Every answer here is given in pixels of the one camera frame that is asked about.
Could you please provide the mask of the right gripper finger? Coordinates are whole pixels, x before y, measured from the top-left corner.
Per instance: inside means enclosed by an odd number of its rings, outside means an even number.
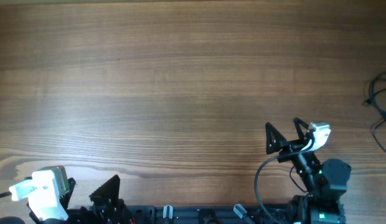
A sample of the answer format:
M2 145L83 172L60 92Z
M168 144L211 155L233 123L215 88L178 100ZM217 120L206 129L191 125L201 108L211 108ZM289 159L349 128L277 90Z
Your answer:
M265 124L265 132L267 154L279 152L288 145L286 138L270 122Z
M294 123L294 126L296 128L296 132L298 134L298 138L300 140L303 140L304 139L304 132L303 132L302 128L308 130L309 124L304 122L302 119L300 119L298 117L295 117L293 119L293 123Z

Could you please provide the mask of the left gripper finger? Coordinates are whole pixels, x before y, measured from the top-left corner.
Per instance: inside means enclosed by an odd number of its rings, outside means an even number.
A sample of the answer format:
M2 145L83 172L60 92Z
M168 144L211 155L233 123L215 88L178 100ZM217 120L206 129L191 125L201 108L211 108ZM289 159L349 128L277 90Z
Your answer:
M74 178L61 178L61 184L60 184L60 195L59 195L59 200L60 204L64 208L64 210L68 209L68 205L71 199L71 196L73 194L73 190L76 186L76 181Z
M91 193L89 198L95 205L111 205L116 207L119 200L119 191L120 178L118 175L114 175Z

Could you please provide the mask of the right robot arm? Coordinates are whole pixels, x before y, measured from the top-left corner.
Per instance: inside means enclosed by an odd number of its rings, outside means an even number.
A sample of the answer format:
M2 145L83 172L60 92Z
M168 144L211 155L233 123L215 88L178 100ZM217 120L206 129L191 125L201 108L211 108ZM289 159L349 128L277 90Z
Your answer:
M271 123L265 124L266 153L277 153L279 163L291 162L304 186L304 195L295 195L279 213L265 212L273 223L346 222L340 201L347 192L351 166L340 159L320 162L315 151L327 142L331 133L328 123L305 123L293 120L298 139L287 140Z

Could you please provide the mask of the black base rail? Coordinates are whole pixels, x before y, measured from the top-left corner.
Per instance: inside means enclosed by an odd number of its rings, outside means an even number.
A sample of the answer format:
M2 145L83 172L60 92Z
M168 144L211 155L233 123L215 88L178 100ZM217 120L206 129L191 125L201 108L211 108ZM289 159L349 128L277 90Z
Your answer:
M271 220L258 207L249 206L235 209L229 207L155 207L152 205L127 206L127 223L346 223L343 210L338 212L325 208L297 207L271 204L266 209L274 217Z

